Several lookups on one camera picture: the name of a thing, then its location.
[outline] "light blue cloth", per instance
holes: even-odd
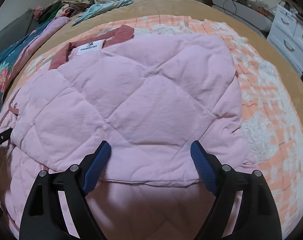
[[[89,18],[95,17],[99,14],[105,13],[115,8],[119,8],[121,6],[129,5],[131,3],[133,3],[133,0],[119,0],[117,2],[93,4],[91,7],[87,8],[79,18],[73,21],[72,26]]]

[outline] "tan bedsheet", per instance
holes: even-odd
[[[92,19],[81,22],[71,27],[72,21],[55,33],[32,57],[32,59],[54,48],[60,43],[77,36],[91,28],[103,23],[143,17],[157,14],[184,15],[193,19],[208,19],[216,22],[226,22],[240,36],[248,38],[249,43],[257,49],[259,54],[272,64],[274,64],[280,77],[287,88],[293,105],[295,106],[303,126],[303,83],[292,67],[277,53],[277,51],[262,37],[253,30],[229,17],[228,15],[204,5],[195,0],[135,0],[133,4],[114,9],[110,12],[96,16]],[[8,95],[16,86],[21,74],[15,79]]]

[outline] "black wire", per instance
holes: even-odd
[[[225,2],[227,2],[227,1],[228,1],[228,0],[225,0],[224,3],[222,4],[222,8],[224,9],[224,13],[227,14],[227,15],[229,15],[229,16],[235,15],[236,12],[237,12],[237,6],[235,5],[235,2],[234,2],[233,0],[230,0],[230,1],[232,1],[232,3],[234,4],[234,6],[235,6],[235,8],[236,8],[235,12],[234,12],[234,13],[231,13],[231,14],[226,13],[226,11],[225,11]]]

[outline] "pink flower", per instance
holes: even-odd
[[[2,71],[0,72],[0,91],[4,93],[5,90],[5,83],[7,79],[7,73],[8,70],[7,68],[3,68]]]

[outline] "black strap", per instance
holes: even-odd
[[[7,129],[6,131],[0,133],[0,145],[7,141],[8,139],[10,139],[10,135],[11,135],[11,132],[12,132],[12,128],[9,128]]]

